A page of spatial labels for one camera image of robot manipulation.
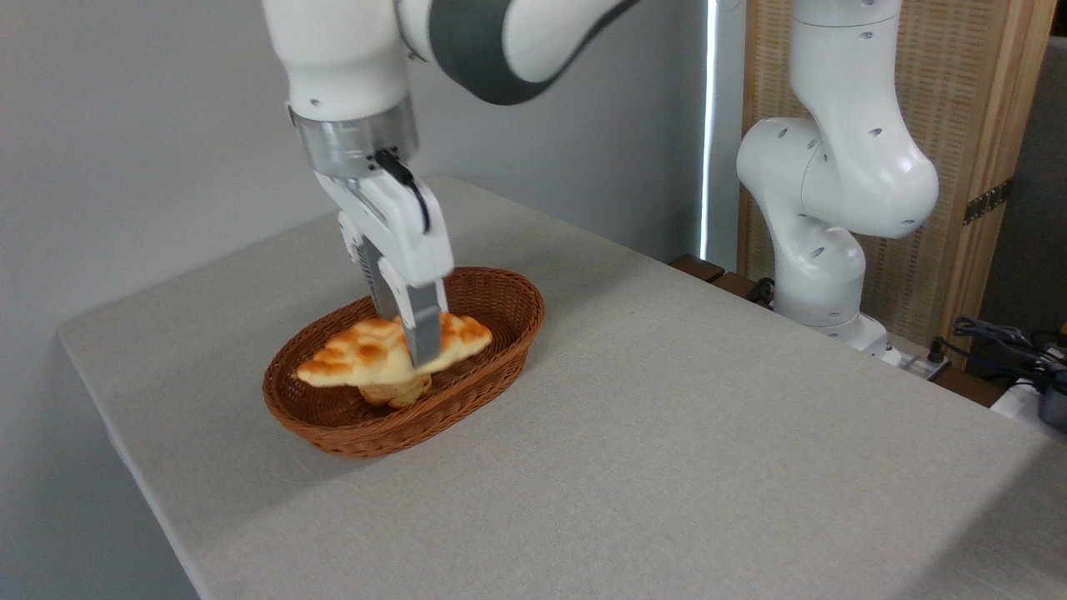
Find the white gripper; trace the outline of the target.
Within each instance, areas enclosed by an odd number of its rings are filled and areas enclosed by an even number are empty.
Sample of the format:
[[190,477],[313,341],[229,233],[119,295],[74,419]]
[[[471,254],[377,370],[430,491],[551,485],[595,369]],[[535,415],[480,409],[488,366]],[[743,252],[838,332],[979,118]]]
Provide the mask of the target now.
[[404,186],[389,173],[317,181],[335,201],[352,262],[370,290],[378,318],[399,318],[417,369],[442,352],[441,316],[448,311],[443,278],[453,271],[453,248],[437,198],[421,181]]

